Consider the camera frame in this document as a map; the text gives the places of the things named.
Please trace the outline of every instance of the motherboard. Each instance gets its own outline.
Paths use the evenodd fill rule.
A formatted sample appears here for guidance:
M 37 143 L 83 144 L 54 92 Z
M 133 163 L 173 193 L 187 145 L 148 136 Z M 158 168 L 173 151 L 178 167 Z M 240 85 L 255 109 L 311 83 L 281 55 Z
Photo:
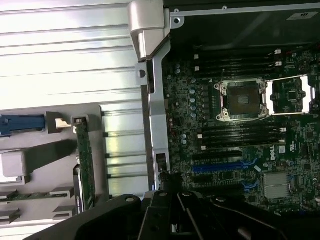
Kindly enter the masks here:
M 170 171 L 183 187 L 318 214 L 319 63 L 318 45 L 167 56 Z

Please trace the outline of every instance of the cpu socket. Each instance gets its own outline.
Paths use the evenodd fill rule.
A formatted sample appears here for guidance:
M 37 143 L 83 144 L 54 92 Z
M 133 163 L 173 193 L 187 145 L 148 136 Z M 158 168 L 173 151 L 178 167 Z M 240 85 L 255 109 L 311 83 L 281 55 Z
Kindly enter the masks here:
M 266 83 L 262 79 L 226 80 L 216 83 L 214 88 L 221 92 L 218 121 L 257 119 L 268 113 L 263 103 Z
M 301 81 L 303 109 L 301 112 L 275 112 L 272 101 L 274 81 L 297 79 Z M 308 114 L 309 104 L 315 99 L 315 89 L 308 84 L 307 75 L 272 80 L 262 78 L 223 80 L 214 84 L 220 92 L 221 112 L 215 117 L 221 122 L 251 121 L 277 115 Z

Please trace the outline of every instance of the metal bracket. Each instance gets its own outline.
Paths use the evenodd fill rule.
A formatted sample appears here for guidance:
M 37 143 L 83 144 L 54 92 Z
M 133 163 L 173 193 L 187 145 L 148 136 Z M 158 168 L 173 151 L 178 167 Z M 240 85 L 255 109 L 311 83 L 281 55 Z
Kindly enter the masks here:
M 129 30 L 139 61 L 151 59 L 170 33 L 170 11 L 162 0 L 135 0 L 128 5 Z

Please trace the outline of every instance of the blue pcie slot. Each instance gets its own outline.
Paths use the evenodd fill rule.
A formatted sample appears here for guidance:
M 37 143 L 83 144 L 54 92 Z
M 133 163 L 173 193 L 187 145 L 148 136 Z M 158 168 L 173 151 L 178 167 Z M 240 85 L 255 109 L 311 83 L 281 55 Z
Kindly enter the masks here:
M 247 169 L 249 166 L 254 165 L 257 162 L 257 158 L 252 162 L 231 162 L 231 163 L 218 163 L 218 164 L 208 164 L 208 165 L 195 165 L 192 166 L 192 171 L 194 173 L 206 173 L 206 172 L 220 172 L 220 171 L 230 171 L 230 170 L 240 170 Z

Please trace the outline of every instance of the ribbed metal panel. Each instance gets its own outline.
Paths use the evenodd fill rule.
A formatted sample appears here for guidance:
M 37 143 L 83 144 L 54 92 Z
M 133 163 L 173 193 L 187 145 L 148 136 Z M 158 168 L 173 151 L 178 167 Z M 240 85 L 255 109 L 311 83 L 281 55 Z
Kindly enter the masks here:
M 0 110 L 99 103 L 111 195 L 148 191 L 130 0 L 4 0 Z

